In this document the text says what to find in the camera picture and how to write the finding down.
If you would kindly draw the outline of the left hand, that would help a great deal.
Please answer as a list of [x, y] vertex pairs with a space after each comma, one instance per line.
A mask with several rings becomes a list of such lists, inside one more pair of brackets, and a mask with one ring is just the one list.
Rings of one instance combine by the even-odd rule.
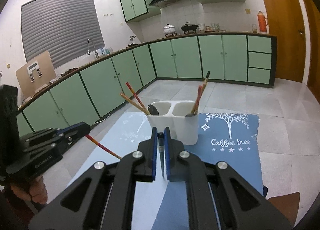
[[48, 193], [42, 175], [30, 183], [28, 190], [15, 183], [11, 183], [10, 187], [14, 194], [24, 201], [33, 201], [41, 205], [45, 205], [48, 201]]

